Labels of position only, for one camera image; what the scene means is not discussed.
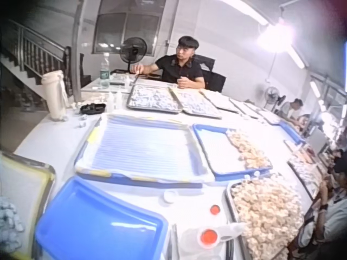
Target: orange lid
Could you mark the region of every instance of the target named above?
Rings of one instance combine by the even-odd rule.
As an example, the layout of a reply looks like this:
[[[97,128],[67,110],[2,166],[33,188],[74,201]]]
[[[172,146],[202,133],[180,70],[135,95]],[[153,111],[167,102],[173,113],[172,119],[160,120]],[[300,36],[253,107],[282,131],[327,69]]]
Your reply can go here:
[[[212,213],[212,215],[217,215],[219,212],[221,212],[221,208],[218,205],[213,205],[210,208],[210,212]]]
[[[212,245],[217,241],[217,232],[212,229],[206,229],[202,232],[200,240],[205,245]]]

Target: eyeglasses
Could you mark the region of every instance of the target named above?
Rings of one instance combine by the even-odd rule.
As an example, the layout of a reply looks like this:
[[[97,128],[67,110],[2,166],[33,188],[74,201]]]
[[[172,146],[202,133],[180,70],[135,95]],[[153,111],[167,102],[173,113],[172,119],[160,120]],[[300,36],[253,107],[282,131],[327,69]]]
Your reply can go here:
[[[184,52],[187,52],[189,49],[192,49],[192,48],[183,47],[183,46],[177,46],[176,49],[177,49],[177,50],[182,50],[182,51],[184,51]]]

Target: white container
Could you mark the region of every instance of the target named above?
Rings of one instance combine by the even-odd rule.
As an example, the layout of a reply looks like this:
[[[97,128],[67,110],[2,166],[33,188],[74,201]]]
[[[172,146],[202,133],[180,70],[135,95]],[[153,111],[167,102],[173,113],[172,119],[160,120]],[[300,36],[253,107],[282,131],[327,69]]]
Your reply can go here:
[[[115,108],[116,109],[122,109],[123,105],[123,95],[120,90],[117,91],[115,95]]]
[[[114,110],[114,96],[112,92],[108,92],[106,110],[108,113],[112,113]]]
[[[66,108],[69,106],[63,79],[63,72],[57,70],[44,74],[41,80],[49,114],[53,121],[62,120],[66,116]]]
[[[187,253],[198,253],[211,250],[219,243],[229,241],[241,235],[245,227],[245,223],[230,223],[218,227],[188,229],[182,233],[178,245],[181,250]],[[209,243],[204,243],[202,239],[206,232],[213,234],[213,240]]]

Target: floor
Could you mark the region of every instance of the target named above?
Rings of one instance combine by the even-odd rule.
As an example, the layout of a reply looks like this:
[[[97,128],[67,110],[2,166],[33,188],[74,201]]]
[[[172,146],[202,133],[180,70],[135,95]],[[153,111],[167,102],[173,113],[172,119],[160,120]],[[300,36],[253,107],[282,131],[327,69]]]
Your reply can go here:
[[[22,112],[13,98],[1,92],[0,148],[14,152],[31,130],[48,114],[46,111]]]

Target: window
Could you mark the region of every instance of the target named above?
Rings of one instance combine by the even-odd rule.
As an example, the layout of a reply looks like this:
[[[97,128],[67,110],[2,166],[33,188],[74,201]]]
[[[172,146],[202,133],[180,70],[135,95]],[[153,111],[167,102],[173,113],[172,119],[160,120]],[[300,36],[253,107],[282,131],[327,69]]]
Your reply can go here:
[[[95,27],[94,53],[119,53],[130,37],[147,43],[154,55],[165,0],[101,0]]]

